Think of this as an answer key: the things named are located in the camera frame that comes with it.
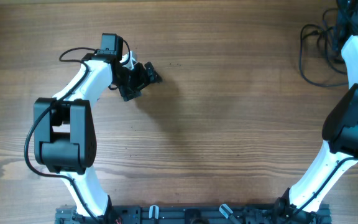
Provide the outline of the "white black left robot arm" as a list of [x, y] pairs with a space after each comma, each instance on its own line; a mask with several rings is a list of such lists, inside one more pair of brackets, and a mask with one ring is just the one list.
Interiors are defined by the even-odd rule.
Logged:
[[105, 89], [118, 90], [124, 101], [161, 82], [154, 66], [122, 50], [128, 43], [103, 33], [101, 46], [88, 49], [79, 72], [61, 91], [34, 103], [34, 123], [24, 144], [27, 167], [42, 177], [61, 179], [75, 201], [56, 210], [55, 223], [122, 223], [93, 167], [97, 141], [92, 107]]

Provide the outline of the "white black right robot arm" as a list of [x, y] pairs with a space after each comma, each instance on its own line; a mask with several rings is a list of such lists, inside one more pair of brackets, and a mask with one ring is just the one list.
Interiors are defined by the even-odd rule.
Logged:
[[336, 24], [318, 27], [332, 37], [332, 51], [346, 66], [347, 93], [323, 124], [323, 143], [304, 176], [268, 208], [246, 208], [245, 222], [329, 223], [322, 203], [339, 178], [358, 163], [358, 1], [337, 1]]

